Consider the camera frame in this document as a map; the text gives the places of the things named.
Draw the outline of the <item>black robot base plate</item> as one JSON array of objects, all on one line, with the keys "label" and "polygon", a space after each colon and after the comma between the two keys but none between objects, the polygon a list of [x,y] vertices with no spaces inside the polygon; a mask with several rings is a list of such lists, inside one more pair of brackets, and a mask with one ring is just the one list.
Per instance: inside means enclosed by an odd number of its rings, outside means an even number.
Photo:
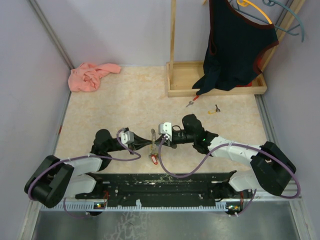
[{"label": "black robot base plate", "polygon": [[164,173],[91,174],[97,183],[90,193],[77,200],[103,199],[109,207],[214,207],[226,199],[246,200],[253,194],[236,191],[228,183],[234,172],[195,173],[176,178]]}]

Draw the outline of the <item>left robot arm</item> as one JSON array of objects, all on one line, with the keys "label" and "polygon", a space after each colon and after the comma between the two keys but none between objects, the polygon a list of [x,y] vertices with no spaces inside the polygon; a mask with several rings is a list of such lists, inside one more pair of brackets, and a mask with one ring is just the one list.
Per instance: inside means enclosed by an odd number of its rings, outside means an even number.
[{"label": "left robot arm", "polygon": [[151,140],[128,128],[120,129],[116,137],[112,137],[107,129],[100,129],[95,134],[90,153],[66,159],[47,156],[25,184],[24,192],[30,200],[47,208],[78,194],[97,199],[103,195],[104,186],[91,173],[105,170],[112,161],[139,160],[142,156],[137,151],[151,144]]}]

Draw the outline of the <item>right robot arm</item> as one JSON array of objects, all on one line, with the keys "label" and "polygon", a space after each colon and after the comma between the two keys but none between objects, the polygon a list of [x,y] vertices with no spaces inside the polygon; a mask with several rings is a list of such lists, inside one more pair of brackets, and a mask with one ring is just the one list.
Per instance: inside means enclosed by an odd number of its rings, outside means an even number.
[{"label": "right robot arm", "polygon": [[205,155],[199,163],[200,166],[209,157],[218,157],[249,167],[249,170],[233,173],[223,185],[223,192],[229,198],[235,198],[241,191],[258,188],[273,196],[283,197],[288,183],[295,179],[295,165],[273,142],[249,145],[228,140],[205,130],[194,114],[184,116],[182,125],[182,129],[174,130],[170,122],[160,123],[159,146],[173,148],[177,145],[192,144],[198,153]]}]

